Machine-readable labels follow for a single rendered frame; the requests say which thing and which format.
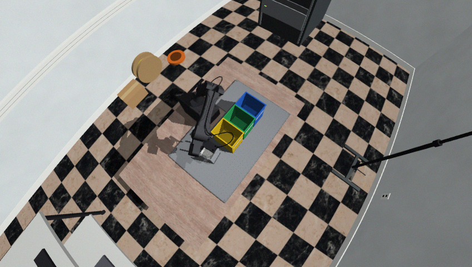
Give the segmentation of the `green open bin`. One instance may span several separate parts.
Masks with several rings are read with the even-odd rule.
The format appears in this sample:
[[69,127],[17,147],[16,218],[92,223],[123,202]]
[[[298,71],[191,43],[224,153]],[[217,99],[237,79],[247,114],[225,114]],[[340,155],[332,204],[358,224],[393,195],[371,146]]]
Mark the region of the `green open bin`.
[[236,104],[234,104],[223,118],[244,132],[243,140],[253,128],[254,120],[256,119]]

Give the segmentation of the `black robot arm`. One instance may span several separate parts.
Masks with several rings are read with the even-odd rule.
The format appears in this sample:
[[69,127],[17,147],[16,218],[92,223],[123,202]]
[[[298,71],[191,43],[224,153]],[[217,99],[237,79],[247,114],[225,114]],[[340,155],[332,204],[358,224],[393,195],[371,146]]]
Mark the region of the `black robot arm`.
[[211,138],[211,135],[209,135],[210,121],[214,106],[218,97],[224,94],[224,88],[220,85],[218,88],[217,87],[217,84],[205,80],[204,83],[200,83],[196,88],[194,99],[186,101],[186,103],[193,108],[204,104],[201,115],[196,122],[195,129],[192,130],[192,142],[188,152],[188,155],[190,156],[199,157],[200,148],[203,150],[204,146],[213,153],[217,150],[218,146],[209,141]]

